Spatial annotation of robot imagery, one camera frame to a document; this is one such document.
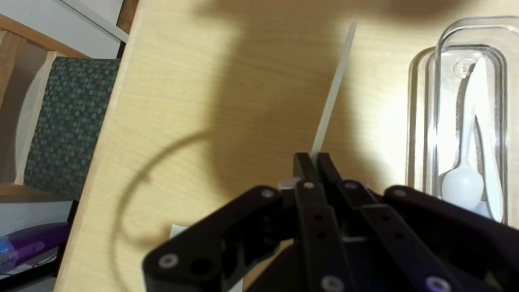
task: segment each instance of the hole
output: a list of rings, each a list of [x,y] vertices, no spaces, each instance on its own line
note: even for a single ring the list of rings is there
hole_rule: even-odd
[[[212,262],[207,257],[199,257],[191,264],[193,274],[207,274],[212,269]]]
[[[355,189],[355,188],[356,188],[356,184],[355,184],[355,183],[351,183],[351,181],[347,181],[347,183],[343,183],[343,188]]]
[[[394,231],[394,236],[402,240],[403,238],[403,233],[402,231]]]
[[[424,279],[424,285],[429,292],[450,292],[450,283],[442,277],[429,275]]]
[[[317,238],[326,238],[327,233],[326,231],[317,231]]]
[[[178,264],[178,256],[175,253],[167,253],[158,259],[162,269],[168,269]]]
[[[335,275],[324,275],[321,279],[321,287],[326,292],[342,292],[343,290],[343,282]]]
[[[313,181],[304,181],[303,183],[303,188],[313,188],[314,184],[313,184]]]
[[[395,189],[392,189],[392,193],[395,194],[395,196],[405,196],[407,193],[403,191],[403,189],[400,189],[400,188],[395,188]]]
[[[261,196],[262,196],[262,197],[272,197],[272,196],[274,196],[274,191],[269,189],[269,188],[264,188],[264,189],[261,191]]]

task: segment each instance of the white spoon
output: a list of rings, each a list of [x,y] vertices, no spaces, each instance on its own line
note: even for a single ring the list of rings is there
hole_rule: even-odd
[[[467,76],[468,82],[463,94],[462,103],[462,128],[460,128],[460,149],[459,163],[455,168],[449,170],[441,183],[442,199],[457,204],[463,209],[471,210],[483,194],[483,178],[468,163],[468,144],[473,133],[475,121],[475,100],[480,94],[480,84],[486,82],[484,61],[476,61],[471,73]]]

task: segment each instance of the white wall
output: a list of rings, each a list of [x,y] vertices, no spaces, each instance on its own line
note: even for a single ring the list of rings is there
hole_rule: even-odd
[[[121,0],[81,0],[115,22]],[[0,0],[0,12],[50,35],[89,56],[113,58],[118,38],[77,14],[60,0]]]

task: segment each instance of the purple object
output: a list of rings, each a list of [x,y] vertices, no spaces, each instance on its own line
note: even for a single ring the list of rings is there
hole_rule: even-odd
[[[0,272],[64,244],[69,225],[43,223],[0,236]]]

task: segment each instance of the plastic cutlery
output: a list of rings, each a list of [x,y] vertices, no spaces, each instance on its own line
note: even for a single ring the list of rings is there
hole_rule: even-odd
[[[480,100],[475,107],[475,120],[481,137],[484,189],[489,214],[494,220],[501,222],[504,215],[504,197],[488,111],[493,105],[488,102],[486,61],[481,58],[478,63],[481,63],[481,79],[478,81]]]
[[[319,118],[319,124],[317,124],[317,131],[314,133],[314,139],[313,139],[313,144],[311,144],[309,155],[311,155],[313,162],[316,162],[316,157],[321,152],[321,147],[322,147],[322,142],[324,142],[324,136],[326,136],[326,131],[327,131],[330,113],[334,110],[334,105],[335,105],[335,100],[337,100],[337,95],[338,95],[338,89],[340,89],[340,84],[342,84],[342,79],[345,76],[345,69],[347,69],[347,64],[348,64],[348,56],[350,56],[353,38],[355,38],[355,30],[356,30],[356,22],[351,22],[350,29],[347,30],[345,42],[342,45],[342,53],[340,53],[340,58],[338,58],[338,63],[337,63],[337,68],[335,68],[335,74],[334,74],[334,77],[330,81],[330,85],[329,85],[329,90],[327,90],[327,95],[326,95],[324,108],[322,108],[322,113],[321,113],[321,118]]]
[[[465,76],[468,77],[468,81],[463,90],[462,102],[459,163],[444,175],[441,183],[442,199],[468,210],[471,210],[481,201],[483,194],[483,178],[468,163],[468,144],[473,134],[475,103],[476,97],[480,95],[478,82],[481,81],[481,77],[486,77],[486,71],[483,71],[483,66],[484,63],[476,61],[471,73]]]

